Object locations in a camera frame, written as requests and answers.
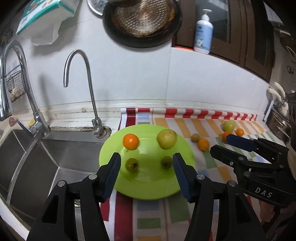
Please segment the faucet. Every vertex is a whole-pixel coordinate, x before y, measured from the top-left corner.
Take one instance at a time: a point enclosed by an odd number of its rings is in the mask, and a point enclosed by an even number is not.
[[[27,93],[29,103],[33,110],[33,115],[35,119],[35,123],[27,128],[19,119],[17,119],[18,124],[23,128],[30,136],[35,137],[37,133],[41,133],[43,135],[49,133],[50,128],[48,127],[42,112],[39,110],[38,105],[36,103],[32,86],[30,83],[30,77],[28,73],[27,62],[25,58],[24,50],[21,44],[15,39],[11,40],[6,47],[4,48],[1,56],[0,56],[0,121],[5,120],[13,114],[12,102],[9,97],[7,81],[6,81],[6,60],[9,51],[13,49],[17,55],[17,58],[20,62],[20,67],[22,70],[22,78],[24,89]]]
[[[94,126],[94,131],[93,134],[95,135],[95,137],[100,138],[103,137],[105,135],[105,131],[102,125],[102,121],[101,119],[98,117],[98,112],[96,110],[96,102],[94,99],[94,90],[92,87],[92,81],[91,81],[91,70],[90,70],[90,66],[89,66],[89,60],[86,56],[86,54],[80,50],[80,49],[76,49],[74,50],[72,53],[70,53],[70,55],[68,56],[66,63],[65,63],[65,68],[64,68],[64,87],[68,87],[69,85],[69,72],[70,72],[70,64],[71,61],[73,59],[73,57],[76,54],[80,54],[85,62],[85,66],[86,66],[86,72],[87,72],[87,78],[89,81],[89,92],[91,94],[91,102],[93,105],[93,109],[94,109],[94,116],[95,118],[92,120],[93,126]]]

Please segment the scissors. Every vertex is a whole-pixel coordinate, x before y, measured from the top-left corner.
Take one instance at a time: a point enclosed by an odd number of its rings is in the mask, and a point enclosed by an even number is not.
[[[293,66],[287,66],[287,70],[288,70],[288,73],[289,74],[294,74],[294,68],[293,68]]]

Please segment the plate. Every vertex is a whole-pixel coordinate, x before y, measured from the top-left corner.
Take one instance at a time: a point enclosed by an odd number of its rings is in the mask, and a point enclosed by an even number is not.
[[[186,164],[195,166],[194,154],[189,143],[180,135],[173,148],[160,148],[156,137],[164,129],[166,128],[157,125],[134,125],[115,132],[107,139],[100,152],[99,164],[107,164],[114,152],[120,154],[121,168],[114,186],[117,191],[136,199],[154,200],[168,197],[180,190],[174,169],[164,169],[160,161],[165,156],[172,157],[180,152]],[[128,133],[135,134],[140,140],[135,150],[127,150],[122,144],[123,137]],[[138,160],[137,172],[126,170],[125,163],[129,158]]]

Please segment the tissue paper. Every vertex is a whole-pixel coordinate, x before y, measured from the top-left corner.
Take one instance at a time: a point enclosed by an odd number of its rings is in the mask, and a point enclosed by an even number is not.
[[[33,45],[52,44],[59,27],[73,17],[79,0],[32,0],[25,8],[16,34],[31,39]]]

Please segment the orange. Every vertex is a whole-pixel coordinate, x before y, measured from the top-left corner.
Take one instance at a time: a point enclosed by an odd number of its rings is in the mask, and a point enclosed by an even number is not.
[[[241,137],[244,135],[244,130],[242,128],[238,128],[237,131],[236,131],[236,134]]]
[[[228,135],[230,135],[230,134],[232,134],[232,132],[230,132],[230,131],[226,131],[226,132],[224,132],[224,133],[222,134],[222,141],[223,141],[223,143],[227,144],[227,143],[226,143],[226,137],[227,137]]]
[[[139,138],[134,134],[126,134],[123,137],[122,144],[128,150],[135,150],[139,145]]]
[[[198,149],[200,149],[201,151],[208,151],[209,148],[210,148],[210,144],[208,142],[207,139],[200,139],[198,142],[197,142],[197,147]]]

